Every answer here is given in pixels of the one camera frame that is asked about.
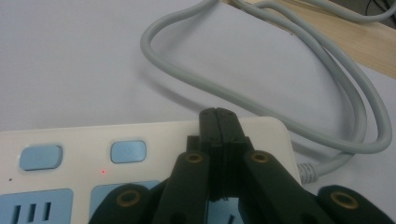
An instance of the power switch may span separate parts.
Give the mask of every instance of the power switch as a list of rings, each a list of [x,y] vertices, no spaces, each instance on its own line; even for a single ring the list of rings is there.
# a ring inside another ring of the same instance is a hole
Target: power switch
[[[111,146],[111,160],[114,163],[139,162],[146,158],[146,144],[143,141],[116,142]]]
[[[62,161],[63,150],[59,146],[27,147],[20,158],[20,167],[25,171],[57,168]]]

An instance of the cable strain relief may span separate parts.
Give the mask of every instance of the cable strain relief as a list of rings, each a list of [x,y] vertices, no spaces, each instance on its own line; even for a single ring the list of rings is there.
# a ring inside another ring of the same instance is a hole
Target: cable strain relief
[[[318,180],[318,174],[311,163],[300,163],[297,165],[301,183],[309,184]]]

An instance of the power strip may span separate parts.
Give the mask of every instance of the power strip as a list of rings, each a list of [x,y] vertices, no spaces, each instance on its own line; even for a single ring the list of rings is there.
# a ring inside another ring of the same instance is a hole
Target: power strip
[[[249,118],[240,123],[255,149],[273,154],[300,182],[289,133],[280,121]],[[0,133],[0,223],[88,223],[101,198],[119,184],[151,188],[167,178],[177,155],[186,150],[188,135],[199,135],[198,121]],[[143,149],[114,154],[118,143],[136,142]],[[122,155],[131,153],[137,159],[124,161]],[[41,167],[41,157],[49,157],[49,167]],[[61,219],[59,209],[66,214]],[[236,209],[233,201],[211,204],[208,223],[226,223],[222,219],[229,216],[238,223]]]

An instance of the wooden table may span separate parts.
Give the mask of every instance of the wooden table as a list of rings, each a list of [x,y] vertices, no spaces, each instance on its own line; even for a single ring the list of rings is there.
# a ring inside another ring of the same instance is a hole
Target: wooden table
[[[298,0],[276,1],[316,27],[357,63],[396,78],[396,30],[378,22],[359,24],[346,21]]]

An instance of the brass ring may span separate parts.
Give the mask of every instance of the brass ring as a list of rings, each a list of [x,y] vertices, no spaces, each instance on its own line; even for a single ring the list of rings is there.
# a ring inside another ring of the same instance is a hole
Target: brass ring
[[[140,193],[133,189],[126,190],[117,197],[117,204],[121,207],[129,207],[137,204],[139,201]]]
[[[332,201],[347,209],[356,209],[359,207],[358,201],[343,191],[335,191],[330,197]]]
[[[186,160],[191,163],[198,163],[201,162],[204,157],[198,153],[191,153],[186,156]]]
[[[251,154],[250,157],[253,161],[255,162],[259,162],[259,163],[266,163],[268,162],[270,159],[268,158],[267,155],[265,155],[262,152],[254,152],[253,154]]]

